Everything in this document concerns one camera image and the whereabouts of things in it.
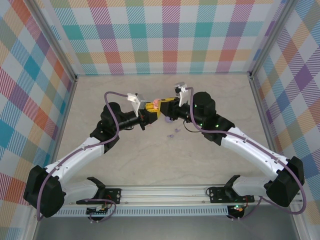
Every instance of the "enclosure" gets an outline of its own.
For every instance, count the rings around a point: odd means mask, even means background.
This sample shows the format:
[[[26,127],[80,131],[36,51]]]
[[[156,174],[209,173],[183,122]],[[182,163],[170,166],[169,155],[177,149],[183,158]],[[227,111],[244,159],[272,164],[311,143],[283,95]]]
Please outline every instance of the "enclosure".
[[[239,222],[179,212],[90,224],[81,211],[67,213],[76,209],[67,205],[37,222],[23,198],[30,170],[62,159],[89,137],[105,92],[138,93],[152,103],[175,97],[179,82],[209,93],[217,113],[261,145],[302,160],[303,214],[264,202]],[[108,100],[123,112],[133,109],[123,97]],[[164,201],[192,197],[184,191],[224,185],[234,175],[264,175],[184,124],[162,114],[145,130],[121,131],[112,150],[70,182],[93,176],[120,186],[129,199],[120,210],[130,204],[139,210],[137,202],[151,198],[145,190],[173,189],[170,197],[155,193],[152,207],[207,211],[227,204],[213,206],[205,190],[189,205]],[[319,239],[320,1],[1,0],[0,132],[1,239]],[[297,197],[292,211],[302,206]]]

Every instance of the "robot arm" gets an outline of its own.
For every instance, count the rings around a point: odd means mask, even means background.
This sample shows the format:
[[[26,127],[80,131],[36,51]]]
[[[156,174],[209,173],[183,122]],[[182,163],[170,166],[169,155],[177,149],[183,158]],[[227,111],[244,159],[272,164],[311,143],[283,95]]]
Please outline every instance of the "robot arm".
[[[175,93],[177,96],[180,95],[180,98],[161,100],[159,103],[161,113],[170,117],[171,120],[180,118],[190,123],[191,113],[190,105],[187,103],[188,99],[181,97],[181,95],[188,95],[186,88],[183,82],[177,84]],[[207,92],[194,94],[192,107],[196,125],[207,131],[202,132],[206,139],[241,155],[265,174],[265,177],[233,176],[223,189],[219,190],[223,194],[218,199],[226,198],[231,203],[239,196],[268,196],[276,204],[288,207],[300,188],[293,176],[279,162],[289,167],[303,185],[305,179],[302,161],[295,156],[287,159],[245,135],[231,121],[217,114],[216,103]]]
[[[153,104],[147,103],[142,96],[129,93],[127,99],[132,102],[133,111],[122,112],[118,103],[109,103],[109,106],[117,119],[120,131],[131,130],[136,125],[140,125],[142,130],[145,130],[146,125],[152,124],[158,119],[160,112],[153,109]],[[35,208],[37,208],[39,192],[45,178],[55,169],[44,185],[41,196],[40,212],[46,218],[54,215],[64,204],[82,199],[106,198],[105,185],[94,177],[89,177],[83,182],[68,184],[68,181],[75,173],[94,159],[105,154],[119,140],[118,136],[108,143],[99,145],[102,142],[112,139],[117,132],[115,121],[106,105],[100,116],[101,120],[90,134],[90,137],[68,154],[68,156],[79,149],[83,150],[76,152],[63,162],[63,164],[59,163],[66,157],[63,157],[44,168],[37,165],[31,169],[23,198]]]

